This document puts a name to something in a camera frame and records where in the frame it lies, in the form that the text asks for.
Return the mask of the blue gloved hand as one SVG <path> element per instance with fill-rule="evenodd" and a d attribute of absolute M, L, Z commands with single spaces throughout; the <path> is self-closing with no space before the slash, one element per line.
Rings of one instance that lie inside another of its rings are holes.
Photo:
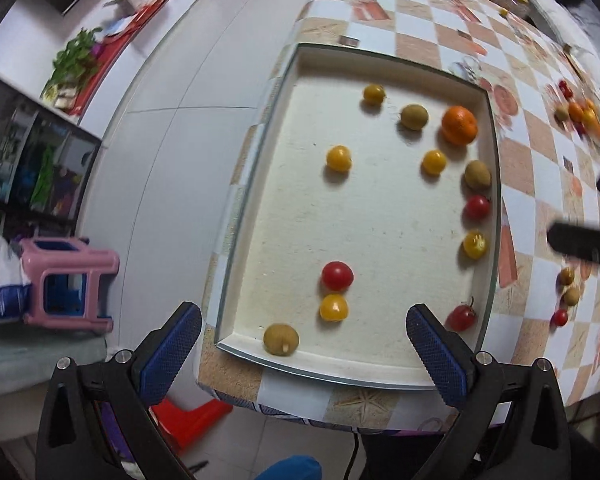
<path fill-rule="evenodd" d="M 321 480 L 321 464 L 311 456 L 295 455 L 280 460 L 257 475 L 256 480 Z"/>

